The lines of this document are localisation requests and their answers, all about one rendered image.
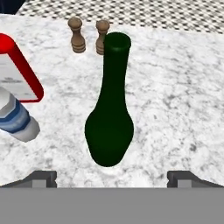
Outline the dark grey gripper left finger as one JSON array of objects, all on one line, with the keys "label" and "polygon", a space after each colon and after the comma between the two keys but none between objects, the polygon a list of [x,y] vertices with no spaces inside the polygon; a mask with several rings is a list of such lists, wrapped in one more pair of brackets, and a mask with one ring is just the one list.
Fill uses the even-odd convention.
[{"label": "dark grey gripper left finger", "polygon": [[26,178],[3,185],[3,188],[56,188],[56,171],[33,171]]}]

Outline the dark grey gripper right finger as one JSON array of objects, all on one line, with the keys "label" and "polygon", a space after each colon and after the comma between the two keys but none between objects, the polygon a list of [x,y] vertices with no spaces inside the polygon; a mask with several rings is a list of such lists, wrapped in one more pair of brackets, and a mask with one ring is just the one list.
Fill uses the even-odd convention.
[{"label": "dark grey gripper right finger", "polygon": [[198,178],[190,171],[168,171],[167,172],[168,188],[203,188],[203,187],[219,187],[218,185]]}]

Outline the white bottle with blue bands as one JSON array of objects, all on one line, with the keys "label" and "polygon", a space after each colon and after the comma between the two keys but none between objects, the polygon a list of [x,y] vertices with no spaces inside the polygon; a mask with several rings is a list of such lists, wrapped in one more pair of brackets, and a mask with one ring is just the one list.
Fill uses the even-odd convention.
[{"label": "white bottle with blue bands", "polygon": [[40,132],[39,123],[9,91],[0,87],[0,130],[17,140],[27,143]]}]

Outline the dark green glass bottle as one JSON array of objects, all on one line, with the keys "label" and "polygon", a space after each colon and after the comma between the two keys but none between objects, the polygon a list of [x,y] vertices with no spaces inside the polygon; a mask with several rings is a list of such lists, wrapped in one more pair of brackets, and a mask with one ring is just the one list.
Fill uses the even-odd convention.
[{"label": "dark green glass bottle", "polygon": [[85,123],[85,138],[92,159],[100,166],[117,165],[130,146],[134,124],[125,101],[125,75],[130,37],[111,32],[104,39],[103,77],[94,110]]}]

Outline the brown wooden salt shaker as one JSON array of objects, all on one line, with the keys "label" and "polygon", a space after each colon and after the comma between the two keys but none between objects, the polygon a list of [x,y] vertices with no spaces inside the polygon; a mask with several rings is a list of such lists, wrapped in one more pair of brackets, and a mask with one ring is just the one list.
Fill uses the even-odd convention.
[{"label": "brown wooden salt shaker", "polygon": [[71,38],[71,44],[75,53],[84,53],[86,51],[86,42],[81,35],[82,22],[77,17],[71,17],[67,22],[71,29],[73,36]]}]

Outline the brown wooden pepper shaker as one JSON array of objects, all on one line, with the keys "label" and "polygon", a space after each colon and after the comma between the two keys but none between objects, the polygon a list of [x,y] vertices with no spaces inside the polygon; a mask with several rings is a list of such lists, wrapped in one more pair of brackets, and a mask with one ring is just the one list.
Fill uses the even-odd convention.
[{"label": "brown wooden pepper shaker", "polygon": [[108,20],[99,20],[96,22],[96,25],[95,25],[97,31],[98,31],[98,38],[95,42],[95,47],[96,47],[96,52],[100,55],[103,55],[104,54],[104,39],[105,39],[105,36],[109,30],[109,21]]}]

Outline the dark blue cabinet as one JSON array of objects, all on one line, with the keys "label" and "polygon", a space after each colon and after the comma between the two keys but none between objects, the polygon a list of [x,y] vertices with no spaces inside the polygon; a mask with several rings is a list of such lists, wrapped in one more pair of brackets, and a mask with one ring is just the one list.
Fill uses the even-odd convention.
[{"label": "dark blue cabinet", "polygon": [[0,13],[15,15],[25,0],[0,0]]}]

